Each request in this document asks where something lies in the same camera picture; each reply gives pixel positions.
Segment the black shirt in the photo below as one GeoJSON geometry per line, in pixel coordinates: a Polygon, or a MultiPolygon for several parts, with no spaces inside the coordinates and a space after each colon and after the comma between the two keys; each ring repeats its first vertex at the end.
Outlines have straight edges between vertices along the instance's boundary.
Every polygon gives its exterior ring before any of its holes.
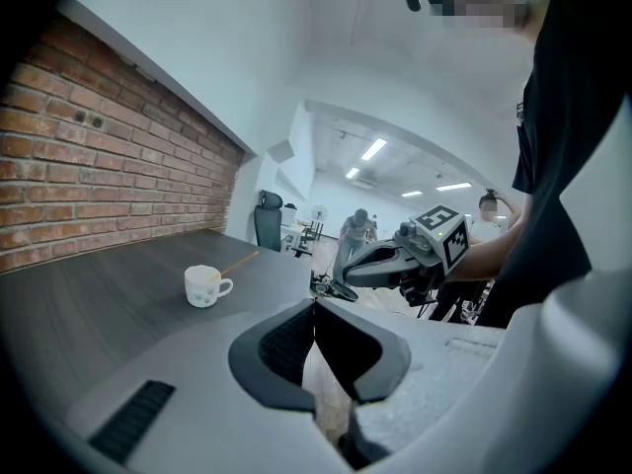
{"type": "Polygon", "coordinates": [[[623,0],[608,1],[550,0],[523,107],[518,105],[520,155],[513,187],[532,195],[532,209],[478,325],[506,328],[519,307],[542,302],[591,269],[560,193],[629,93],[623,0]]]}

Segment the mug handle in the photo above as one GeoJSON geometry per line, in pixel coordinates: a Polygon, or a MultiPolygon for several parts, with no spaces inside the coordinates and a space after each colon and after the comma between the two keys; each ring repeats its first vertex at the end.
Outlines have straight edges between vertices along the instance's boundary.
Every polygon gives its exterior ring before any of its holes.
{"type": "Polygon", "coordinates": [[[220,296],[224,296],[224,295],[230,293],[232,291],[232,289],[233,289],[233,281],[231,279],[228,279],[228,278],[222,279],[219,282],[219,286],[217,288],[220,288],[223,284],[228,284],[228,288],[224,289],[223,291],[219,291],[217,293],[217,298],[219,298],[220,296]]]}

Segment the red brick wall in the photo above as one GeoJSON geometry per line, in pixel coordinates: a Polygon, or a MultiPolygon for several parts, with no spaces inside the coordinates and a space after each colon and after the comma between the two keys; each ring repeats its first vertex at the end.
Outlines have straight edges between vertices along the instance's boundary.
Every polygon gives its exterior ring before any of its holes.
{"type": "Polygon", "coordinates": [[[243,152],[80,27],[55,18],[0,102],[0,272],[223,231],[243,152]]]}

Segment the white mug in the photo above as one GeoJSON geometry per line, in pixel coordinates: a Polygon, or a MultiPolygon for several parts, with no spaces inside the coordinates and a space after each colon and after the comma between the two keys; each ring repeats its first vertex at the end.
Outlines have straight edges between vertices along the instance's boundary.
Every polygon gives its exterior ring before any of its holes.
{"type": "Polygon", "coordinates": [[[185,290],[187,300],[193,307],[210,307],[217,298],[224,296],[233,289],[233,281],[220,279],[219,270],[206,265],[196,265],[185,270],[185,290]],[[223,284],[228,288],[219,291],[223,284]]]}

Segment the wooden stick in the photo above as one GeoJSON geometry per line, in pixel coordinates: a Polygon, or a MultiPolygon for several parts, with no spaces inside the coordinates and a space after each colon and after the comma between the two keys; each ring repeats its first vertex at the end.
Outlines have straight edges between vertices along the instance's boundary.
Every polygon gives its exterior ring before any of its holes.
{"type": "Polygon", "coordinates": [[[240,260],[239,262],[237,262],[235,265],[230,266],[228,269],[226,269],[225,271],[219,273],[219,276],[215,276],[211,279],[208,280],[208,282],[217,280],[222,278],[225,274],[228,274],[230,271],[234,271],[235,269],[237,269],[240,265],[245,264],[246,262],[248,262],[251,258],[255,258],[257,255],[259,255],[259,251],[255,251],[252,255],[250,255],[249,257],[244,258],[243,260],[240,260]]]}

